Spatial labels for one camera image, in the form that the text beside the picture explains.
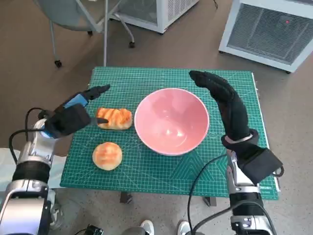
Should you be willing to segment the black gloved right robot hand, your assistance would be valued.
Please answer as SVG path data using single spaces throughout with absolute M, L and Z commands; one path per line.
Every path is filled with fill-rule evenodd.
M 208 89 L 211 97 L 216 101 L 226 136 L 233 141 L 249 137 L 246 107 L 228 81 L 206 71 L 193 70 L 189 75 L 196 86 Z

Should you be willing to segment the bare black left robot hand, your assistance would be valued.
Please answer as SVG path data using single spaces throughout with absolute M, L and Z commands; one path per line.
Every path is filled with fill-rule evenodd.
M 65 118 L 68 121 L 73 121 L 75 124 L 86 126 L 91 123 L 91 117 L 85 107 L 90 101 L 97 99 L 101 94 L 108 91 L 110 87 L 110 84 L 107 84 L 77 92 L 59 105 L 53 112 L 60 115 L 62 119 Z

